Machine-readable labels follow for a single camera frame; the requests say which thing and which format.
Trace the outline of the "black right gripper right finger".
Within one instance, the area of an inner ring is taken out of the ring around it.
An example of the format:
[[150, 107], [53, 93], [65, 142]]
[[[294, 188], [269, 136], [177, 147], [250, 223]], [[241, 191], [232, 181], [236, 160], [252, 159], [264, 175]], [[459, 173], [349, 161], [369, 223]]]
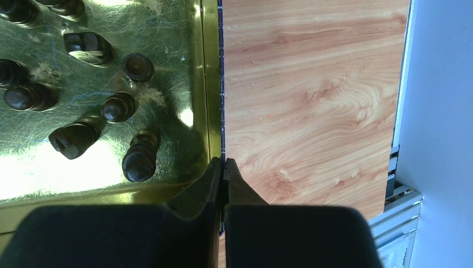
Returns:
[[381, 267], [371, 230], [354, 208], [271, 205], [227, 159], [227, 267]]

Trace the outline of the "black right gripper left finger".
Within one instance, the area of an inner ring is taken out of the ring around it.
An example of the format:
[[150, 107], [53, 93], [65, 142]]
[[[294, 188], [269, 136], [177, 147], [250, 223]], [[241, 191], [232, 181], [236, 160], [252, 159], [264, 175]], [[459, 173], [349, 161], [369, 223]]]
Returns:
[[222, 162], [160, 204], [51, 205], [33, 210], [2, 267], [217, 267]]

